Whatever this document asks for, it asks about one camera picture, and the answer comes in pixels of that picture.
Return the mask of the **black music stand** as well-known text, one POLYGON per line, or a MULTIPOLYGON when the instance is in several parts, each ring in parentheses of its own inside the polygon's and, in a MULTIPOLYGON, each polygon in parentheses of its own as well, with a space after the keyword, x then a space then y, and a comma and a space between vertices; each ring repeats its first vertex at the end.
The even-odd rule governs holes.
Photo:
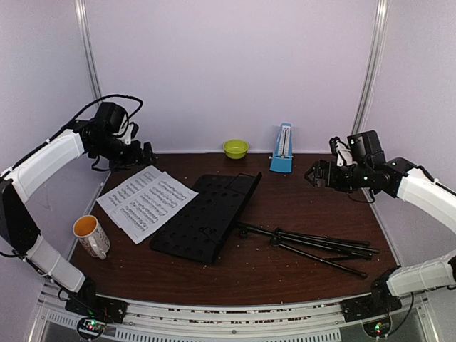
POLYGON ((361 279, 367 273, 342 265, 342 261, 370 261, 379 249, 370 242, 328 236, 273 231, 240 222, 245 207, 258 187, 261 173, 248 175, 203 175, 193 185, 197 196, 166 222, 149 242, 151 250, 213 264, 233 229, 241 237, 258 234, 269 238, 272 247, 316 261, 361 279))

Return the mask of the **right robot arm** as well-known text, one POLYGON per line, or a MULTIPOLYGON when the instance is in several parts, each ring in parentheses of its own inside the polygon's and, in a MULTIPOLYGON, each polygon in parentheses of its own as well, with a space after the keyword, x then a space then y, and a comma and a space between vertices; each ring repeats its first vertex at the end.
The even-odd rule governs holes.
MULTIPOLYGON (((398 157, 383 164, 368 161, 338 165, 334 161, 317 160, 304 173, 304 179, 314 187, 330 187, 352 193, 369 189, 370 193, 384 192, 427 213, 452 232, 455 231, 455 192, 444 186, 420 165, 398 157)), ((366 297, 365 307, 370 314, 381 314, 401 297, 420 291, 455 287, 455 251, 420 264, 392 271, 381 281, 385 287, 366 297)))

